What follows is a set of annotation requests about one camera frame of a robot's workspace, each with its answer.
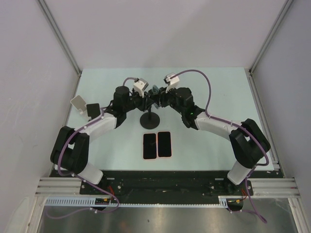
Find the pink case phone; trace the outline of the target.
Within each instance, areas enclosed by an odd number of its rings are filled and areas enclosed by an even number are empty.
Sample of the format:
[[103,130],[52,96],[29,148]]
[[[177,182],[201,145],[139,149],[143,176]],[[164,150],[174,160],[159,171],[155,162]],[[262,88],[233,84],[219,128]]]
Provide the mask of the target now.
[[157,158],[157,142],[155,133],[143,135],[143,159],[154,160]]
[[172,140],[170,132],[158,132],[158,156],[160,158],[170,158],[172,156]]

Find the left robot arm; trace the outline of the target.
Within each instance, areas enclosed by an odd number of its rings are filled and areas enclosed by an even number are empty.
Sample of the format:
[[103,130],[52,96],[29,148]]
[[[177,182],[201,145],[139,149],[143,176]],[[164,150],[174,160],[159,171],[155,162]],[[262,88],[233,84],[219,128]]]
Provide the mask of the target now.
[[51,162],[57,165],[61,176],[77,176],[90,182],[90,188],[97,194],[107,190],[107,181],[102,179],[103,172],[88,161],[90,143],[103,134],[118,128],[126,120],[127,113],[139,109],[144,112],[153,104],[151,90],[139,93],[119,86],[107,107],[93,104],[97,115],[79,128],[64,126],[60,129],[52,149]]

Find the black round-base phone stand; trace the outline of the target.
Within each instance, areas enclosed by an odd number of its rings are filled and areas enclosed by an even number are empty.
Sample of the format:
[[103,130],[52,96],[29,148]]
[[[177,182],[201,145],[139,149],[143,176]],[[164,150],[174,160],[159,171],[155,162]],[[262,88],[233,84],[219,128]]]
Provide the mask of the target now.
[[152,111],[152,108],[149,107],[146,113],[144,113],[140,117],[140,125],[148,130],[155,129],[159,126],[160,124],[160,117],[158,114],[154,113]]

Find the grey case phone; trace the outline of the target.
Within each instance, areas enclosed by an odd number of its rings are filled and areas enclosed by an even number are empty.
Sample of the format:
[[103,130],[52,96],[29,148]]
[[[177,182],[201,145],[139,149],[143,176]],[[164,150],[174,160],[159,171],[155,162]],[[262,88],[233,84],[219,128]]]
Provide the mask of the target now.
[[157,95],[159,93],[159,88],[156,85],[153,85],[150,91],[152,95]]

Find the white phone stand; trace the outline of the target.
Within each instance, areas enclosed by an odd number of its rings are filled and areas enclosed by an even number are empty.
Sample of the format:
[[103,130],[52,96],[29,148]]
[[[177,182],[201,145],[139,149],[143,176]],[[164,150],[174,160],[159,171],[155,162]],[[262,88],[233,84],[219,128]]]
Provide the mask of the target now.
[[86,116],[87,108],[85,100],[80,96],[77,95],[70,100],[71,105],[79,112],[79,114],[83,117]]

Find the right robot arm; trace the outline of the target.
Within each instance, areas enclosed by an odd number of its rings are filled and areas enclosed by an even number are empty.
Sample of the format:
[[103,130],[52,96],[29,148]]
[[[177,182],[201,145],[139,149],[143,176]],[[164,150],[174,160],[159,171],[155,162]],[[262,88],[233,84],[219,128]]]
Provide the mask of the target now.
[[231,143],[236,162],[224,182],[224,189],[228,194],[237,194],[242,188],[241,183],[256,167],[269,165],[267,152],[271,145],[254,120],[248,118],[234,122],[210,115],[194,103],[189,88],[167,91],[162,87],[157,93],[150,94],[157,106],[169,106],[177,111],[187,128],[213,133]]

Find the black square-base phone stand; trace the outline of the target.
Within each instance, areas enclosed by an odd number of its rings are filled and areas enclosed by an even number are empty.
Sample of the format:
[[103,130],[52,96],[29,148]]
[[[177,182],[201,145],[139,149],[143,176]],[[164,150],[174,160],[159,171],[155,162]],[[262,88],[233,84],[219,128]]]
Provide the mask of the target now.
[[99,120],[102,117],[102,109],[98,103],[92,103],[86,105],[88,121]]

